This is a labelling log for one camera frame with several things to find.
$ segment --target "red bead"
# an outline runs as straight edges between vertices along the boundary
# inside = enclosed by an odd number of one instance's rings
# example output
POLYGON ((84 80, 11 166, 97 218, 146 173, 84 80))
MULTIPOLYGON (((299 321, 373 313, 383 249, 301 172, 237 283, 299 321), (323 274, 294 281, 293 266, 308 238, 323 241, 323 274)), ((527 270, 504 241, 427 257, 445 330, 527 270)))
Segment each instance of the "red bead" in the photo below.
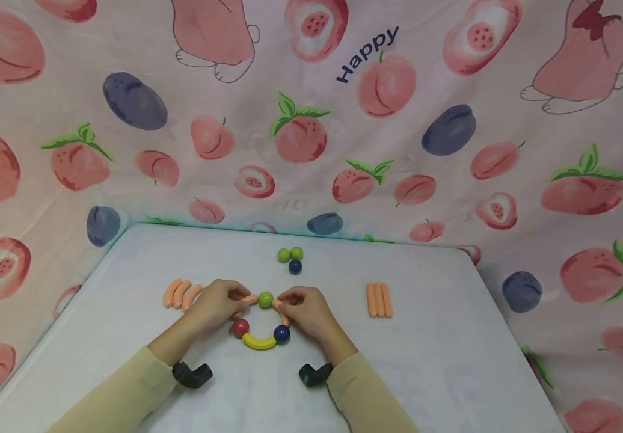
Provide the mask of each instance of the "red bead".
POLYGON ((237 338, 242 338, 244 334, 249 332, 249 322, 244 319, 237 319, 232 324, 232 328, 230 328, 230 332, 233 336, 237 338))

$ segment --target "table surface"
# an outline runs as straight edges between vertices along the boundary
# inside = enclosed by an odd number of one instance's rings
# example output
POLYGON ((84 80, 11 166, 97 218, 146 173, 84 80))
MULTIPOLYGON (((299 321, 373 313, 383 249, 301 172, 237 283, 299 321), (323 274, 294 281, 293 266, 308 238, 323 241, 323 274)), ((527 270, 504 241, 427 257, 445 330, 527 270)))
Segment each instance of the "table surface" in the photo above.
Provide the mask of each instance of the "table surface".
MULTIPOLYGON (((420 432, 558 433, 563 427, 461 250, 267 233, 130 228, 0 393, 0 432, 40 433, 181 313, 162 306, 175 278, 242 282, 277 296, 319 287, 345 331, 395 393, 420 432), (276 251, 304 249, 289 274, 276 251), (386 282, 393 319, 367 314, 366 284, 386 282)), ((280 324, 254 306, 254 336, 280 324)), ((253 351, 226 327, 185 357, 214 378, 177 387, 139 432, 348 432, 325 387, 307 389, 299 368, 325 363, 296 328, 286 346, 253 351)))

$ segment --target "yellow banana-shaped piece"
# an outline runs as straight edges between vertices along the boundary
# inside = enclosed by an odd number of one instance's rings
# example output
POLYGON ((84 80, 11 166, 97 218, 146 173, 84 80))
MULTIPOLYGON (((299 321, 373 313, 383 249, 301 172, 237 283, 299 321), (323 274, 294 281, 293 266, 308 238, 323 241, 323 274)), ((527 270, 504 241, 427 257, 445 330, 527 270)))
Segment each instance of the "yellow banana-shaped piece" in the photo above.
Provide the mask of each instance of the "yellow banana-shaped piece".
POLYGON ((253 349, 256 349, 257 351, 265 351, 266 349, 275 347, 275 345, 277 344, 277 342, 275 341, 275 338, 273 337, 268 337, 266 339, 258 339, 252 336, 252 334, 250 333, 244 334, 242 336, 242 341, 244 342, 244 345, 247 345, 253 349))

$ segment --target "blue bead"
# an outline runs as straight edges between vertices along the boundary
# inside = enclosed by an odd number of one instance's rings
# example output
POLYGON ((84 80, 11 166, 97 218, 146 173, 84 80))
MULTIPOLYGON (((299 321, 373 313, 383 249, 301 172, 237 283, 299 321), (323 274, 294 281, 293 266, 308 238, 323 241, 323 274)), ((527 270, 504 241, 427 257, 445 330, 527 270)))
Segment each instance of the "blue bead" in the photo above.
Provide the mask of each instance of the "blue bead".
POLYGON ((278 342, 279 345, 284 345, 290 341, 290 328, 285 325, 279 325, 275 328, 275 331, 272 332, 272 337, 275 338, 275 341, 278 342))
POLYGON ((290 274, 297 275, 302 272, 302 262, 299 260, 290 260, 287 267, 290 269, 290 274))

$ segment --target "green ball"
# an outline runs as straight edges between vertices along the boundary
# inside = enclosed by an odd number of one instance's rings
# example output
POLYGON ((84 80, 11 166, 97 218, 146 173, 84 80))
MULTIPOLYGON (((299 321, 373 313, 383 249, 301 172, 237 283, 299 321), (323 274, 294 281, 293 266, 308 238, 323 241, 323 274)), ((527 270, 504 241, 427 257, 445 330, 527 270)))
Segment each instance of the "green ball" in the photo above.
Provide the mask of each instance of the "green ball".
POLYGON ((270 309, 271 305, 272 305, 272 293, 261 292, 261 294, 259 295, 259 306, 262 309, 270 309))
POLYGON ((278 261, 280 263, 287 263, 290 261, 290 250, 287 248, 281 248, 278 250, 278 261))
POLYGON ((294 247, 292 250, 290 250, 290 256, 292 256, 292 258, 295 260, 302 260, 302 257, 304 257, 304 250, 302 250, 300 247, 294 247))

